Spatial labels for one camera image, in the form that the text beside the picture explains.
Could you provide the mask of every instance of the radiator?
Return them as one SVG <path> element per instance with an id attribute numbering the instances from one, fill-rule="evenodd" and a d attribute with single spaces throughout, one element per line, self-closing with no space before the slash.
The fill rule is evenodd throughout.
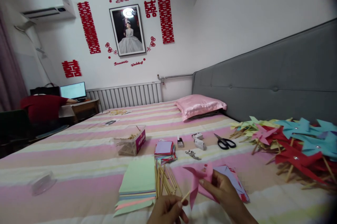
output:
<path id="1" fill-rule="evenodd" d="M 160 81 L 86 90 L 87 97 L 99 99 L 99 111 L 162 102 Z"/>

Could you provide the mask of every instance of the gray upholstered headboard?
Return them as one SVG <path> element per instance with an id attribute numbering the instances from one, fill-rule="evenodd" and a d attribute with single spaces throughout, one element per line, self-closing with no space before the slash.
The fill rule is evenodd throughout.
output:
<path id="1" fill-rule="evenodd" d="M 192 94 L 237 120 L 301 117 L 337 124 L 337 19 L 193 74 Z"/>

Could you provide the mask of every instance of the stack of colored paper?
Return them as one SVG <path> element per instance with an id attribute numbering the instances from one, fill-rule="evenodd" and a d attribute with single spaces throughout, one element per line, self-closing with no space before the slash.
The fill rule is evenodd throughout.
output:
<path id="1" fill-rule="evenodd" d="M 159 140 L 154 151 L 154 158 L 161 165 L 177 160 L 176 146 L 172 141 Z"/>
<path id="2" fill-rule="evenodd" d="M 151 206 L 156 197 L 155 164 L 153 157 L 131 161 L 119 189 L 115 216 Z"/>

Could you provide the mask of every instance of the pink box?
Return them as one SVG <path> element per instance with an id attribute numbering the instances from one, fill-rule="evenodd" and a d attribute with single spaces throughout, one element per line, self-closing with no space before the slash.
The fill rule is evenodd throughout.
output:
<path id="1" fill-rule="evenodd" d="M 135 156 L 146 141 L 145 125 L 130 125 L 113 135 L 118 155 Z"/>

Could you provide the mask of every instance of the red shirt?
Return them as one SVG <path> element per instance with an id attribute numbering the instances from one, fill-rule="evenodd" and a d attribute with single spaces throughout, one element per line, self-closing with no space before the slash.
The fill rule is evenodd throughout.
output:
<path id="1" fill-rule="evenodd" d="M 59 109 L 65 105 L 67 98 L 54 95 L 28 96 L 21 100 L 21 109 L 28 110 L 31 123 L 56 120 Z"/>

